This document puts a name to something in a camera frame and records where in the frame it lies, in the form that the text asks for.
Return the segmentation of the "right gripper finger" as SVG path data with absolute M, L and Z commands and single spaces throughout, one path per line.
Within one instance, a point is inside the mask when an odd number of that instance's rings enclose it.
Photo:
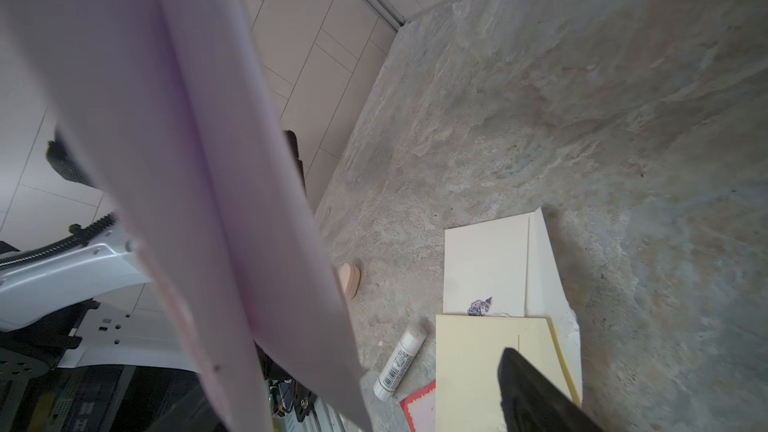
M 515 349 L 504 349 L 497 379 L 500 404 L 509 432 L 602 431 Z

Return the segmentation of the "yellow envelope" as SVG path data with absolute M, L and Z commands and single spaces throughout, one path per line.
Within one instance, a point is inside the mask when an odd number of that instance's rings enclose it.
M 506 429 L 497 371 L 507 348 L 518 351 L 575 405 L 581 404 L 547 319 L 438 315 L 438 431 Z

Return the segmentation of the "white glue stick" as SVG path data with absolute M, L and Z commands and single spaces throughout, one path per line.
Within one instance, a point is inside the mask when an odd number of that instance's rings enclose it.
M 426 337 L 427 331 L 422 322 L 408 324 L 373 385 L 377 399 L 386 402 L 392 398 Z

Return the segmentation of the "white letter paper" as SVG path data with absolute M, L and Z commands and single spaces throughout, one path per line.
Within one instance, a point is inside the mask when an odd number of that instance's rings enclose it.
M 1 0 L 213 409 L 268 431 L 265 352 L 371 429 L 347 302 L 240 0 Z

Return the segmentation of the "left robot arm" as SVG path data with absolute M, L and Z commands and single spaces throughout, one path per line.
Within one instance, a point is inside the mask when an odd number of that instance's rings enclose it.
M 1 246 L 1 379 L 129 366 L 193 372 L 131 237 L 106 214 L 34 250 Z

